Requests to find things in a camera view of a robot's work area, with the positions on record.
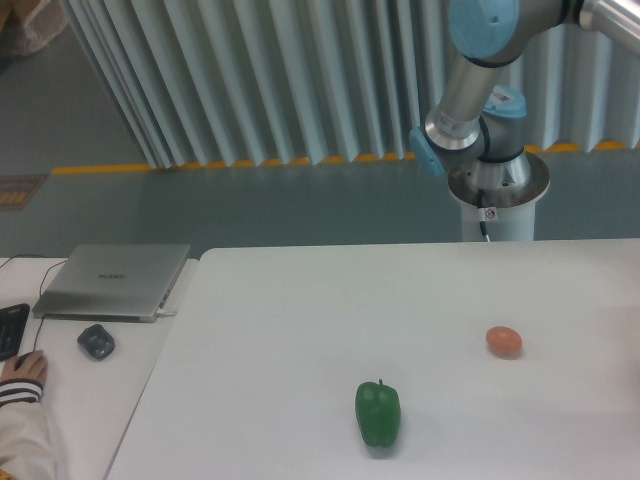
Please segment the person's hand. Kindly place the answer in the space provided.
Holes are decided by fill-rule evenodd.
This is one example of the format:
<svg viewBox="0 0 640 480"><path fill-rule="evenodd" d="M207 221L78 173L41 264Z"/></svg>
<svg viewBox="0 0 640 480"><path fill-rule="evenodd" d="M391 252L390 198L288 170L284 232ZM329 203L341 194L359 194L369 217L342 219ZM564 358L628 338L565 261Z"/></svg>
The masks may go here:
<svg viewBox="0 0 640 480"><path fill-rule="evenodd" d="M42 350L35 350L38 354L38 361L33 364L30 371L14 371L14 365L19 356L9 358L1 372L1 383L7 384L14 381L35 382L40 386L44 386L48 376L48 360Z"/></svg>

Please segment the white sleeved forearm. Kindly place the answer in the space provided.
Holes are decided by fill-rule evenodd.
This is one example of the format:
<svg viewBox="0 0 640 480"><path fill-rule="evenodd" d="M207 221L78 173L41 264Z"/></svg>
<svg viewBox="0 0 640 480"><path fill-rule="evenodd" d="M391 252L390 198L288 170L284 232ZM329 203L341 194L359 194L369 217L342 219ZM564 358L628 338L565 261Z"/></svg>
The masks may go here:
<svg viewBox="0 0 640 480"><path fill-rule="evenodd" d="M56 479L57 465L43 385L26 378L1 382L1 478Z"/></svg>

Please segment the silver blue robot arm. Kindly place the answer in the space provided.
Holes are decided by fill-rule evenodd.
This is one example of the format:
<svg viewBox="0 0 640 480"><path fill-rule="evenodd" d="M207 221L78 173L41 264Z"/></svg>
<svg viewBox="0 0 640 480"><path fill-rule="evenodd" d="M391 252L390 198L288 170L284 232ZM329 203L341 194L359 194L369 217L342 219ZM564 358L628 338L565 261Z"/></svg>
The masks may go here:
<svg viewBox="0 0 640 480"><path fill-rule="evenodd" d="M452 1L449 33L458 51L439 103L411 131L418 163L442 175L471 158L489 158L483 118L502 68L517 60L529 40L564 23L596 31L639 53L637 1Z"/></svg>

